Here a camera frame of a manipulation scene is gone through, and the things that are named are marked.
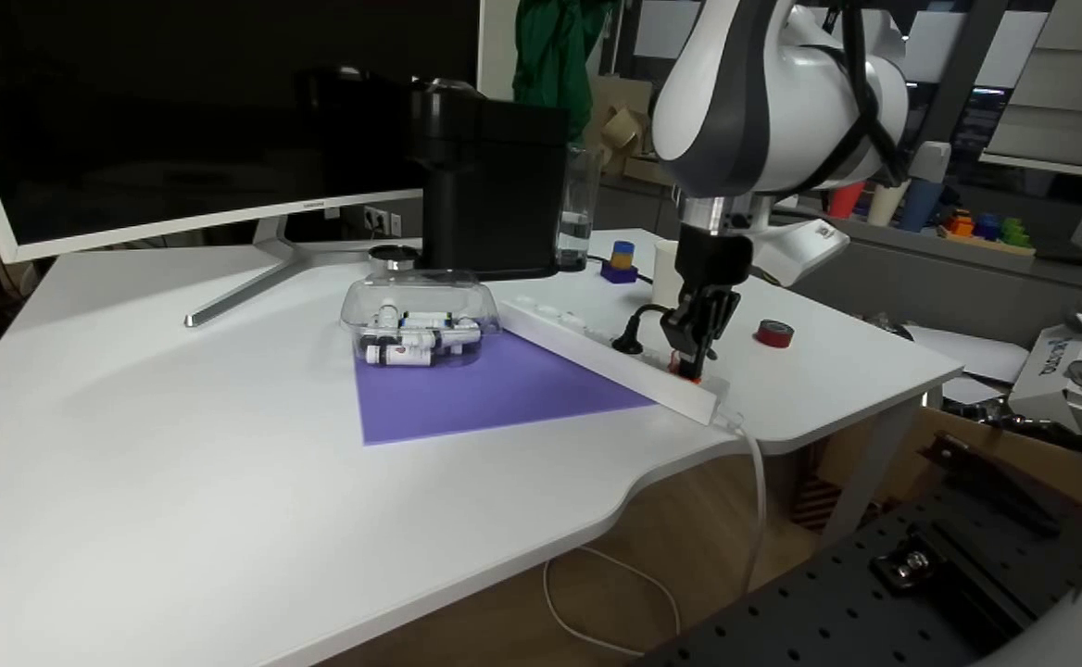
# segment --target red button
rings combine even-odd
[[[788,350],[792,345],[792,325],[777,321],[777,318],[763,318],[757,331],[757,341],[766,350]]]

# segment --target desk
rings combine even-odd
[[[261,251],[57,262],[0,341],[0,667],[314,663],[597,537],[645,481],[744,452],[666,408],[364,448],[338,325],[350,259],[314,251],[206,331],[179,321],[262,269]],[[739,392],[766,443],[957,371],[792,294],[744,294],[800,341],[774,373],[742,357],[766,384]],[[810,371],[826,350],[845,384]]]

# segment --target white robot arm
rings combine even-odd
[[[688,379],[739,308],[774,196],[904,166],[908,80],[867,59],[857,5],[841,26],[837,41],[792,0],[708,0],[655,99],[652,142],[685,192],[685,294],[662,331]]]

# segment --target floor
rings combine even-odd
[[[593,545],[655,574],[692,625],[739,595],[753,531],[748,477],[748,461],[715,461],[666,477],[639,492],[619,525]],[[757,584],[792,569],[810,553],[816,532],[792,525],[774,503]],[[676,632],[655,588],[582,553],[557,561],[553,595],[573,625],[615,646],[655,649]],[[545,613],[540,574],[525,569],[322,667],[414,663],[613,667],[626,660],[567,637]]]

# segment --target purple paper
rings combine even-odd
[[[364,440],[492,431],[652,405],[514,335],[490,335],[474,363],[368,368],[357,363]]]

